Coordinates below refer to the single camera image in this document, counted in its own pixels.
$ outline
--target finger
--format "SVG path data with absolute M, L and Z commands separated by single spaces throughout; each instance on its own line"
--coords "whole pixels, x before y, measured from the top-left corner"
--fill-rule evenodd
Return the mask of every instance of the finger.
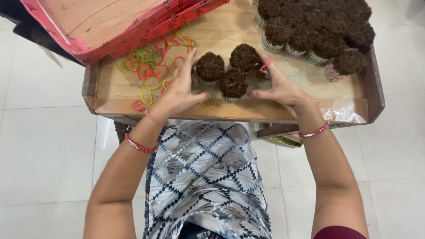
M 204 102 L 210 98 L 211 98 L 211 94 L 209 92 L 204 92 L 204 93 L 192 95 L 190 100 L 192 104 L 197 104 L 197 103 Z
M 176 69 L 175 71 L 174 71 L 174 77 L 176 77 L 177 75 L 178 75 L 178 73 L 180 72 L 180 70 L 179 69 Z
M 256 99 L 264 100 L 273 100 L 273 91 L 272 90 L 255 90 L 248 93 L 249 97 Z
M 184 60 L 183 67 L 181 68 L 181 74 L 185 77 L 190 76 L 190 73 L 192 72 L 192 62 L 195 59 L 196 53 L 198 52 L 197 48 L 194 48 L 189 52 L 186 59 Z
M 258 53 L 258 55 L 260 55 L 260 58 L 261 58 L 261 61 L 263 62 L 263 64 L 269 63 L 269 57 L 268 56 L 266 56 L 266 55 L 264 55 L 260 52 L 257 52 L 257 53 Z M 276 68 L 276 66 L 273 64 L 273 62 L 270 62 L 270 64 L 268 66 L 266 66 L 266 68 L 267 68 L 267 70 L 269 70 L 269 72 L 271 74 L 272 74 L 272 72 L 279 70 L 279 69 Z

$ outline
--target forearm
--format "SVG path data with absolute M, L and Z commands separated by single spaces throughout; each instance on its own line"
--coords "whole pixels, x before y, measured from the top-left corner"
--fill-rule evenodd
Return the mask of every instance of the forearm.
M 311 133 L 326 124 L 319 108 L 308 98 L 294 107 L 302 134 Z M 307 159 L 317 187 L 357 187 L 354 174 L 332 131 L 303 140 Z
M 160 122 L 166 122 L 169 115 L 167 109 L 157 104 L 149 114 Z M 148 117 L 142 120 L 129 134 L 138 145 L 154 148 L 161 133 L 162 126 Z M 90 202 L 126 202 L 131 201 L 136 193 L 150 154 L 144 153 L 127 141 L 124 141 L 109 159 L 90 197 Z

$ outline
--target cardboard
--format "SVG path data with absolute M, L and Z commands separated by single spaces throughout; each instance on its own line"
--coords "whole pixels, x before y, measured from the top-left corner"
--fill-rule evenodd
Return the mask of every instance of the cardboard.
M 21 0 L 84 65 L 120 56 L 229 0 Z
M 254 23 L 255 12 L 256 6 L 253 6 L 249 0 L 232 1 L 191 21 L 190 27 L 184 30 L 183 34 L 199 43 L 197 57 L 211 51 L 221 55 L 226 66 L 232 50 L 241 43 L 252 45 L 258 51 L 268 54 L 261 47 L 263 30 Z M 174 59 L 176 56 L 186 55 L 186 47 L 172 47 L 166 58 Z M 99 65 L 92 66 L 88 70 L 88 74 L 93 75 L 92 82 L 88 85 L 91 85 L 94 91 L 92 94 L 85 94 L 83 90 L 83 95 L 89 107 L 92 107 L 97 114 L 121 115 L 137 120 L 143 116 L 143 113 L 135 111 L 132 103 L 140 99 L 140 89 L 144 82 L 136 73 L 124 73 L 117 68 L 117 63 L 123 61 L 125 57 L 116 59 L 105 57 Z M 295 60 L 287 58 L 282 53 L 276 53 L 273 63 L 314 99 L 326 120 L 351 124 L 368 122 L 368 100 L 364 98 L 362 84 L 357 75 L 351 75 L 333 83 L 324 77 L 322 67 L 313 66 L 302 58 Z M 270 88 L 269 81 L 255 78 L 254 73 L 250 73 L 248 78 L 250 82 L 248 91 Z M 172 79 L 172 75 L 170 74 L 166 79 Z M 151 78 L 146 84 L 157 88 L 160 82 Z M 203 108 L 198 104 L 174 117 L 199 120 L 296 122 L 291 108 L 273 101 L 250 99 L 245 95 L 236 103 L 229 104 L 220 98 L 218 88 L 205 89 L 196 82 L 193 83 L 194 93 L 205 90 L 211 92 L 216 98 L 215 107 Z M 154 101 L 160 96 L 159 90 L 152 91 L 152 94 Z M 142 95 L 146 101 L 149 101 L 147 91 L 144 91 Z

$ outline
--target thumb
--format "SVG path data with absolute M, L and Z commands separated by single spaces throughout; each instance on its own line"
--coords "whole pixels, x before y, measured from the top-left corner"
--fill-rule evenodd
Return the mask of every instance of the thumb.
M 191 97 L 191 102 L 193 104 L 202 103 L 211 98 L 211 94 L 209 92 L 204 92 L 200 94 L 194 94 Z
M 248 96 L 256 99 L 273 100 L 273 91 L 270 90 L 255 90 L 248 93 Z

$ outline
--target pink bracelet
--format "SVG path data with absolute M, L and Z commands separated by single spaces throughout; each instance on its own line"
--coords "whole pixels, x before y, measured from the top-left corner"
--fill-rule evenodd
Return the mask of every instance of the pink bracelet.
M 145 153 L 147 153 L 147 154 L 151 154 L 151 153 L 155 153 L 155 152 L 156 152 L 156 150 L 157 150 L 157 148 L 158 148 L 158 147 L 155 147 L 154 149 L 148 149 L 148 148 L 145 148 L 145 147 L 143 147 L 143 146 L 140 146 L 140 145 L 136 144 L 134 141 L 132 141 L 132 140 L 128 137 L 128 134 L 125 134 L 125 135 L 124 135 L 124 137 L 125 137 L 125 139 L 127 140 L 127 142 L 128 142 L 131 146 L 133 146 L 133 147 L 137 148 L 138 150 L 140 150 L 140 151 L 142 151 L 142 152 L 145 152 Z
M 325 131 L 327 128 L 329 128 L 329 122 L 326 122 L 326 124 L 323 126 L 323 127 L 321 127 L 320 129 L 318 129 L 318 130 L 316 130 L 316 131 L 314 131 L 314 132 L 311 132 L 311 133 L 309 133 L 309 134 L 301 134 L 301 131 L 298 133 L 298 136 L 300 137 L 300 138 L 309 138 L 309 137 L 313 137 L 313 136 L 315 136 L 315 135 L 318 135 L 318 134 L 320 134 L 320 133 L 322 133 L 323 131 Z
M 159 122 L 158 120 L 154 119 L 152 116 L 150 116 L 150 114 L 147 112 L 147 110 L 146 110 L 145 114 L 146 114 L 146 116 L 147 116 L 150 120 L 152 120 L 153 122 L 155 122 L 155 123 L 157 123 L 157 124 L 159 124 L 159 125 L 161 125 L 161 126 L 164 126 L 164 125 L 165 125 L 165 124 L 163 124 L 163 123 Z

